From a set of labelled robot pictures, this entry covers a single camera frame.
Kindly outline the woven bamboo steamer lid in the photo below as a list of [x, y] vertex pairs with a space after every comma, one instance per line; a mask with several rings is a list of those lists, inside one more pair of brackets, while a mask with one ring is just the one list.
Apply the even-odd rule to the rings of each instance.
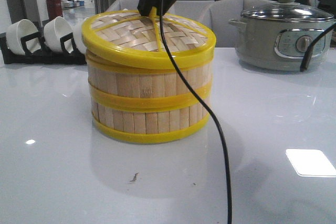
[[183, 69], [211, 61], [216, 45], [214, 33], [199, 22], [173, 14], [142, 16], [137, 10], [89, 17], [82, 41], [87, 53], [104, 63], [154, 70], [174, 68], [165, 47]]

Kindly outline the bamboo steamer tray with cloth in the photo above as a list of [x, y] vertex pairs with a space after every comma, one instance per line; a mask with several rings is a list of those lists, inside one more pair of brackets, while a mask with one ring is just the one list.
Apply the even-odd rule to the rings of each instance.
[[89, 88], [95, 102], [128, 112], [163, 112], [198, 104], [173, 69], [144, 69], [86, 53]]

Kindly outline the red box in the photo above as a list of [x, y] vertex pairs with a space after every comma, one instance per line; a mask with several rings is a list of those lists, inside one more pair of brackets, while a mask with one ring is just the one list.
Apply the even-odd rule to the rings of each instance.
[[46, 0], [49, 21], [60, 16], [63, 17], [61, 0]]

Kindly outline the bamboo steamer tray yellow rims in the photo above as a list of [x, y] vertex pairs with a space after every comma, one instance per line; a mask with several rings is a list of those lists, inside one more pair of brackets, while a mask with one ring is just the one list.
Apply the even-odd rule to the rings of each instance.
[[163, 112], [119, 111], [91, 101], [95, 127], [104, 135], [129, 143], [158, 144], [188, 137], [206, 125], [201, 105]]

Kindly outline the glass pot lid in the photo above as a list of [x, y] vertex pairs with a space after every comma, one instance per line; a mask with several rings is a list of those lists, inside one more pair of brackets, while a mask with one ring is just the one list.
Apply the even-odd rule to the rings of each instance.
[[241, 17], [285, 22], [328, 22], [334, 18], [326, 11], [297, 3], [296, 0], [278, 0], [255, 6], [242, 11]]

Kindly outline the grey-green electric cooking pot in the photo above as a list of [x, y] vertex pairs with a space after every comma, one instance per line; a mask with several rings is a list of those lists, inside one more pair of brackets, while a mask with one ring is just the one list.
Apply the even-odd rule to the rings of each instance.
[[250, 65], [299, 71], [308, 46], [335, 21], [285, 22], [241, 17], [229, 23], [238, 30], [236, 54]]

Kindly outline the black bowl rack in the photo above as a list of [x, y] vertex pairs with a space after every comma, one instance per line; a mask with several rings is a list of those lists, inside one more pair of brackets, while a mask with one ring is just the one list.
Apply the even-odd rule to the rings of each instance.
[[[27, 43], [33, 39], [38, 39], [41, 49], [31, 52], [27, 48]], [[63, 65], [85, 65], [85, 55], [82, 54], [75, 43], [73, 33], [68, 33], [60, 38], [61, 52], [54, 52], [46, 45], [45, 38], [40, 32], [22, 37], [23, 55], [13, 53], [7, 46], [6, 34], [1, 34], [1, 51], [4, 64], [24, 63], [24, 64], [63, 64]]]

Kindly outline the white bowl leftmost in rack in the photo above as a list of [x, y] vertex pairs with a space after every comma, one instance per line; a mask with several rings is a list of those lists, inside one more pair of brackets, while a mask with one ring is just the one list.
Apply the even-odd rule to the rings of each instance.
[[6, 43], [8, 48], [14, 54], [25, 55], [21, 38], [35, 32], [38, 32], [37, 27], [28, 19], [22, 19], [10, 25], [6, 30]]

